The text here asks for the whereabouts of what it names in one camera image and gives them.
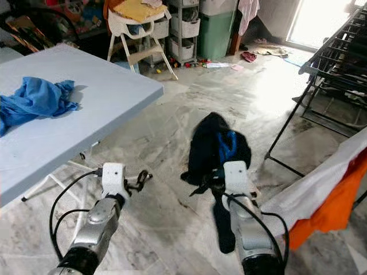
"drying rack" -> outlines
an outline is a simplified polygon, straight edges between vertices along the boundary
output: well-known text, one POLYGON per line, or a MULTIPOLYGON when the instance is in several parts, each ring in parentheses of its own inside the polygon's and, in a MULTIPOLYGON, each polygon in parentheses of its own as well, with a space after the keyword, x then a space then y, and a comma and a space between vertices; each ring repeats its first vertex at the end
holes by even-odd
MULTIPOLYGON (((309 83, 265 155, 265 159, 271 159, 301 177, 303 173, 271 156, 300 105, 304 107, 302 118, 348 138, 367 126, 359 122, 361 116, 367 114, 367 4, 357 9, 300 68, 299 74, 305 72, 310 74, 309 83), (323 108, 317 102, 323 102, 323 108), (345 110, 351 113, 348 116, 335 115, 331 109, 336 104, 344 104, 347 106, 345 110)), ((355 201, 353 208, 366 197, 367 191, 355 201)))

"white high chair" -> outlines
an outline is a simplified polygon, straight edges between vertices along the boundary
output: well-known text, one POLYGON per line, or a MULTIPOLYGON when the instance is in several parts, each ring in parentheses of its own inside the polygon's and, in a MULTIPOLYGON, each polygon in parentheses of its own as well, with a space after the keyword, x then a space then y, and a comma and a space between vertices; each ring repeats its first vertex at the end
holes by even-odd
POLYGON ((142 23, 139 23, 138 21, 132 20, 132 19, 128 19, 128 18, 124 18, 121 15, 119 15, 118 13, 114 13, 113 11, 111 11, 110 9, 108 10, 108 25, 110 27, 112 36, 111 36, 111 42, 110 42, 110 48, 108 49, 108 56, 107 56, 107 61, 111 60, 111 56, 112 56, 112 50, 114 48, 114 43, 115 43, 115 37, 116 36, 120 36, 121 40, 122 40, 122 45, 124 47, 126 56, 127 56, 127 61, 128 64, 131 68, 131 70, 133 72, 135 72, 134 70, 134 64, 138 63, 140 60, 151 56, 152 54, 155 53, 160 53, 163 57, 163 60, 165 61, 168 70, 170 71, 170 73, 172 74, 172 76, 174 77, 174 79, 178 80, 178 77, 174 74, 168 60, 167 57, 158 41, 157 38, 152 37, 154 39, 155 42, 155 46, 151 47, 150 49, 144 50, 142 52, 137 52, 137 53, 133 53, 130 54, 128 51, 128 47, 126 44, 126 40, 124 37, 124 34, 126 34, 127 36, 129 36, 131 39, 140 39, 143 38, 145 36, 150 35, 153 30, 154 30, 154 21, 161 19, 165 16, 165 13, 160 13, 151 17, 148 17, 147 19, 145 19, 142 23), (139 28, 139 34, 131 34, 129 29, 127 28, 127 25, 141 25, 144 23, 150 23, 150 27, 149 30, 145 31, 142 27, 139 28))

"black garment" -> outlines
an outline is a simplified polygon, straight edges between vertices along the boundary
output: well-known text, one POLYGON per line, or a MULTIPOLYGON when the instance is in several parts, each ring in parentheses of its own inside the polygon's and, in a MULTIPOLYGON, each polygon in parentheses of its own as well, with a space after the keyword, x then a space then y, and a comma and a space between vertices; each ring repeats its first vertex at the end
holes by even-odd
MULTIPOLYGON (((202 194, 208 187, 203 183, 204 175, 208 175, 215 168, 222 168, 220 161, 221 144, 218 135, 223 142, 232 148, 229 132, 234 132, 236 137, 236 152, 225 161, 243 160, 246 167, 251 164, 251 149, 248 147, 244 135, 232 131, 222 116, 210 113, 196 126, 191 141, 188 171, 181 175, 181 179, 189 184, 199 186, 193 194, 202 194)), ((224 208, 220 194, 212 192, 216 203, 213 206, 214 219, 216 221, 219 247, 223 253, 230 253, 235 249, 235 235, 231 231, 231 218, 229 212, 224 208)))

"blue strap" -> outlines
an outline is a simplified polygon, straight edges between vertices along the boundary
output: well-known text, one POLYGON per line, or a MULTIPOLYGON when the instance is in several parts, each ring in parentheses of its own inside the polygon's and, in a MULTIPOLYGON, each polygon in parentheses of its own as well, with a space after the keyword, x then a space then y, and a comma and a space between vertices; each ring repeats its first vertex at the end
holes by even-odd
POLYGON ((237 151, 237 139, 236 139, 236 133, 233 131, 227 132, 227 137, 231 140, 232 148, 229 149, 227 144, 224 143, 222 134, 217 133, 218 140, 219 140, 219 158, 220 158, 220 164, 225 163, 227 160, 229 160, 231 157, 233 157, 237 151))

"cord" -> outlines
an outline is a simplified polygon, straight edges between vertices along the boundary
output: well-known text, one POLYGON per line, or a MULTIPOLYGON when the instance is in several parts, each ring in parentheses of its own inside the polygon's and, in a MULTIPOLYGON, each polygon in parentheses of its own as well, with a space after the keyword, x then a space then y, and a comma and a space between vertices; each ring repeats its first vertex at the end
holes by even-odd
POLYGON ((274 238, 273 234, 271 234, 269 228, 265 225, 265 223, 263 223, 263 221, 254 212, 252 212, 249 208, 247 208, 240 201, 238 201, 233 195, 229 195, 229 194, 227 194, 225 192, 222 192, 222 195, 230 198, 232 201, 234 201, 235 203, 237 203, 240 207, 242 207, 246 212, 248 212, 262 226, 262 228, 266 231, 266 233, 268 234, 271 242, 274 245, 275 254, 276 254, 277 258, 278 258, 279 263, 281 264, 281 266, 283 268, 285 268, 284 261, 283 261, 283 258, 282 258, 282 254, 281 254, 280 249, 279 249, 279 245, 276 242, 276 239, 274 238))
POLYGON ((66 213, 64 213, 64 214, 60 217, 60 219, 58 219, 57 224, 56 224, 56 226, 55 226, 55 230, 54 230, 54 232, 53 232, 54 244, 56 245, 56 247, 57 247, 57 250, 58 250, 58 251, 60 251, 60 249, 58 248, 58 244, 57 244, 57 229, 58 229, 58 227, 59 227, 59 225, 60 225, 61 221, 62 221, 62 220, 63 220, 67 215, 69 215, 69 214, 71 214, 71 213, 74 213, 74 212, 89 212, 89 210, 88 210, 88 209, 73 209, 73 210, 67 211, 66 213))
POLYGON ((53 248, 56 252, 57 258, 58 260, 61 262, 61 260, 63 259, 63 255, 61 254, 60 250, 58 249, 57 246, 57 242, 56 239, 54 238, 53 235, 53 225, 52 225, 52 219, 53 219, 53 213, 56 207, 57 202, 60 200, 60 198, 70 189, 70 187, 72 187, 75 183, 77 183, 80 179, 83 179, 84 177, 88 176, 88 175, 92 175, 92 174, 100 174, 100 169, 95 170, 95 171, 91 171, 85 174, 82 174, 80 177, 76 178, 75 180, 73 180, 72 183, 70 183, 61 193, 60 195, 58 195, 58 197, 55 199, 55 201, 53 202, 53 205, 51 207, 51 212, 50 212, 50 217, 49 217, 49 231, 50 231, 50 237, 51 237, 51 241, 52 241, 52 245, 53 248))
POLYGON ((288 262, 288 256, 289 256, 289 231, 288 231, 288 227, 286 222, 284 221, 284 219, 276 214, 276 213, 272 213, 272 212, 261 212, 263 215, 266 216, 274 216, 277 217, 278 219, 280 219, 280 221, 282 222, 283 226, 284 226, 284 236, 286 239, 286 248, 284 249, 284 256, 283 256, 283 262, 284 262, 284 268, 286 268, 287 262, 288 262))

